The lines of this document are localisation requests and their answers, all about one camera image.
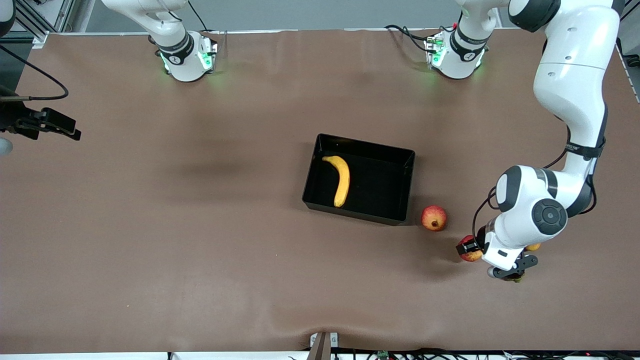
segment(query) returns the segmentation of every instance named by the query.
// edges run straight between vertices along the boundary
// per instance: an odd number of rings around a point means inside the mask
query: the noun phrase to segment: brown table surface
[[[544,39],[496,31],[453,81],[398,35],[229,35],[195,83],[166,76],[143,36],[50,36],[30,60],[70,96],[31,106],[83,137],[8,135],[1,352],[297,350],[325,330],[358,348],[639,348],[640,108],[618,56],[598,207],[513,284],[454,246],[505,169],[563,149],[532,93]],[[26,69],[18,91],[59,90]],[[318,133],[415,150],[411,224],[307,209]],[[415,225],[429,204],[445,231]]]

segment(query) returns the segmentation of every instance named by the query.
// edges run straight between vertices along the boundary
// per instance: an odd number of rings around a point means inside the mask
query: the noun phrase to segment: banana
[[[340,156],[325,156],[322,158],[322,161],[328,162],[338,170],[340,181],[338,182],[338,190],[336,190],[335,197],[333,198],[333,205],[336,208],[341,208],[347,200],[347,193],[349,192],[349,165],[347,165],[346,161]]]

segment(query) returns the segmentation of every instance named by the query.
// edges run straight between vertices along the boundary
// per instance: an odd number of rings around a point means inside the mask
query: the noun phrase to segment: black plastic bin
[[[341,208],[333,206],[340,179],[323,156],[338,155],[349,165],[351,184]],[[415,152],[320,134],[311,157],[302,201],[309,209],[387,225],[406,221]]]

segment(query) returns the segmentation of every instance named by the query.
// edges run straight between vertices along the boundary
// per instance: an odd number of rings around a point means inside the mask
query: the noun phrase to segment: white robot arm
[[[452,79],[464,79],[480,66],[484,47],[497,24],[494,8],[507,6],[509,0],[456,0],[462,7],[458,25],[443,31],[427,44],[432,68]]]
[[[187,0],[102,0],[111,10],[137,22],[160,49],[168,73],[179,81],[195,81],[212,72],[217,44],[196,31],[186,31],[172,11]]]
[[[474,3],[491,6],[497,1]],[[605,143],[607,123],[602,80],[620,23],[620,15],[612,6],[617,7],[617,1],[509,3],[509,18],[516,25],[531,32],[542,29],[547,35],[534,93],[542,106],[566,123],[571,136],[562,171],[523,165],[506,170],[496,185],[501,214],[482,227],[474,241],[458,246],[460,254],[481,250],[483,259],[493,266],[489,269],[492,277],[522,275],[525,268],[536,265],[534,256],[523,253],[525,247],[557,236],[570,217],[589,206],[595,193],[593,172]],[[464,14],[463,10],[462,20],[466,19]],[[446,64],[449,58],[439,65],[445,75],[454,68]],[[466,74],[469,69],[458,74]]]

